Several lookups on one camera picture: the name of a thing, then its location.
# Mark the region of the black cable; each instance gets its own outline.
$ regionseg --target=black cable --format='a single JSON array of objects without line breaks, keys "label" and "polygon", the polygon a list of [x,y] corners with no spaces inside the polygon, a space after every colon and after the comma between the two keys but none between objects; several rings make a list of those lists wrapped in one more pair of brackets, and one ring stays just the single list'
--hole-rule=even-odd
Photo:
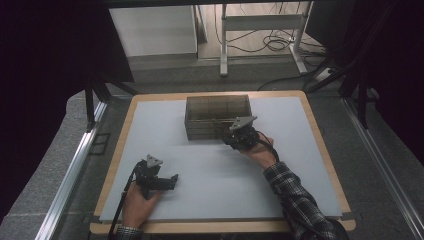
[{"label": "black cable", "polygon": [[130,185],[133,182],[133,176],[137,167],[138,167],[138,163],[135,165],[134,169],[132,170],[128,178],[127,184],[125,185],[124,191],[122,192],[121,200],[119,201],[118,208],[116,209],[115,216],[113,217],[112,225],[110,226],[110,229],[109,229],[109,234],[108,234],[109,240],[113,239],[113,231],[115,230],[116,222],[118,221],[119,214],[121,213],[121,209],[124,205],[124,201],[125,201],[125,197],[127,196],[128,189],[130,188]]},{"label": "black cable", "polygon": [[[218,28],[217,28],[217,24],[216,24],[216,5],[214,5],[214,20],[215,20],[215,34],[216,34],[216,38],[218,39],[218,42],[219,42],[220,44],[222,44],[222,41],[221,41],[221,39],[219,38]],[[234,38],[234,39],[231,39],[231,40],[227,40],[227,43],[228,43],[228,42],[235,41],[235,40],[238,40],[238,39],[240,39],[240,38],[243,38],[243,37],[248,36],[248,35],[250,35],[250,34],[252,34],[252,33],[254,33],[254,32],[257,32],[257,31],[258,31],[258,30],[254,30],[254,31],[251,31],[251,32],[249,32],[249,33],[246,33],[246,34],[244,34],[244,35],[242,35],[242,36],[240,36],[240,37],[237,37],[237,38]],[[285,48],[287,48],[287,47],[288,47],[288,45],[289,45],[289,43],[290,43],[289,41],[287,41],[286,39],[283,39],[283,38],[281,38],[281,37],[278,37],[278,36],[272,36],[272,33],[273,33],[273,31],[271,31],[271,33],[270,33],[268,36],[266,36],[266,37],[264,37],[264,38],[262,39],[262,42],[264,43],[264,46],[263,46],[262,48],[259,48],[259,49],[255,49],[255,50],[246,50],[246,49],[243,49],[243,48],[240,48],[240,47],[234,46],[234,45],[227,45],[227,47],[235,48],[235,49],[238,49],[238,50],[240,50],[240,51],[248,52],[248,53],[259,52],[259,51],[262,51],[262,50],[263,50],[263,49],[265,49],[265,48],[269,48],[269,49],[270,49],[270,50],[272,50],[272,51],[281,51],[281,50],[283,50],[283,49],[285,49]],[[273,43],[279,43],[279,44],[282,44],[282,45],[283,45],[283,47],[281,47],[281,48],[273,47],[273,46],[271,46],[271,44],[273,44]]]},{"label": "black cable", "polygon": [[275,161],[276,162],[280,162],[280,157],[278,156],[277,151],[272,146],[271,141],[269,141],[269,139],[262,132],[260,132],[260,131],[256,131],[256,132],[262,134],[262,136],[264,136],[265,139],[268,141],[268,142],[265,142],[265,141],[263,141],[261,139],[258,139],[258,143],[260,143],[260,144],[264,145],[265,147],[267,147],[271,151],[272,155],[274,155]]},{"label": "black cable", "polygon": [[309,66],[312,66],[312,67],[318,67],[319,66],[319,64],[312,64],[311,62],[308,62],[308,58],[310,58],[310,57],[315,57],[315,58],[318,58],[318,57],[324,57],[324,56],[314,56],[314,55],[310,55],[310,56],[304,56],[303,57],[303,61],[306,63],[306,64],[308,64]]}]

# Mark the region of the human hand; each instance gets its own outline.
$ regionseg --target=human hand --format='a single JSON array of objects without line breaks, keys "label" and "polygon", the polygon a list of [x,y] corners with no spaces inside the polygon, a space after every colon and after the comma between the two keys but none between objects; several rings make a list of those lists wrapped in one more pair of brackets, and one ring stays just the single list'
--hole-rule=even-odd
[{"label": "human hand", "polygon": [[146,200],[141,194],[141,188],[132,182],[125,197],[122,208],[122,225],[125,227],[141,228],[159,201],[162,192],[157,191],[152,198]]},{"label": "human hand", "polygon": [[[268,142],[271,146],[274,144],[274,139],[266,137],[262,133],[259,133],[259,139]],[[263,169],[267,169],[275,164],[276,160],[271,150],[261,143],[257,143],[252,149],[240,150],[240,153],[248,156],[249,158],[255,160]]]}]

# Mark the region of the aluminum frame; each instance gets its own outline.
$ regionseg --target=aluminum frame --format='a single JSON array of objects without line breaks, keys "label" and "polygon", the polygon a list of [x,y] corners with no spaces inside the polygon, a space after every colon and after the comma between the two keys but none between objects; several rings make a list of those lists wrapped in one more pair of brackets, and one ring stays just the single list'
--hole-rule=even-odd
[{"label": "aluminum frame", "polygon": [[91,132],[84,133],[81,142],[75,152],[75,155],[69,165],[68,171],[63,178],[62,183],[60,184],[59,190],[56,193],[55,198],[53,199],[52,205],[50,206],[49,211],[44,218],[43,223],[38,231],[35,239],[44,240],[51,239],[56,226],[59,222],[59,219],[62,215],[62,211],[65,208],[65,205],[68,201],[68,198],[73,190],[75,182],[78,178],[78,175],[81,171],[82,166],[87,159],[87,155],[89,153],[90,146],[94,140],[94,136],[98,130],[99,124],[98,122],[101,120],[103,113],[107,107],[106,103],[100,102],[97,105],[95,110],[95,125]]}]

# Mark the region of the wooden frame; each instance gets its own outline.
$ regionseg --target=wooden frame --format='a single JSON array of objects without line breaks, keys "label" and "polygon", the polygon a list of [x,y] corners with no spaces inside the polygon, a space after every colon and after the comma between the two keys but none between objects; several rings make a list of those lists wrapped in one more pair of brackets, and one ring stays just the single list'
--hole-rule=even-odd
[{"label": "wooden frame", "polygon": [[[111,186],[113,184],[116,171],[121,160],[124,150],[125,142],[128,132],[134,117],[134,112],[137,103],[141,101],[172,101],[172,100],[185,100],[188,96],[216,96],[216,95],[234,95],[234,94],[248,94],[249,98],[264,98],[264,97],[298,97],[302,102],[303,109],[308,118],[313,135],[317,142],[319,151],[327,169],[331,183],[340,203],[343,214],[351,213],[346,196],[341,187],[339,178],[334,169],[330,155],[325,146],[324,140],[321,136],[312,109],[302,91],[270,91],[270,92],[202,92],[202,93],[172,93],[172,94],[146,94],[137,95],[131,101],[128,113],[122,127],[121,135],[115,148],[112,162],[107,173],[102,192],[97,203],[94,217],[101,215],[104,204],[109,195]],[[347,231],[355,229],[356,222],[354,219],[341,220],[339,222],[345,227]],[[92,222],[90,231],[94,234],[107,234],[111,224]],[[290,227],[286,221],[215,221],[215,222],[170,222],[170,223],[146,223],[143,231],[145,233],[234,233],[234,232],[289,232]]]}]

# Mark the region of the white wall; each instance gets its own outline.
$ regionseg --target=white wall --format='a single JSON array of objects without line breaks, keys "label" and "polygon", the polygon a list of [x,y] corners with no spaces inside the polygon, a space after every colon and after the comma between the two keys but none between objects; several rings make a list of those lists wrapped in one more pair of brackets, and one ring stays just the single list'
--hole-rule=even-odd
[{"label": "white wall", "polygon": [[192,6],[110,9],[127,57],[196,53]]}]

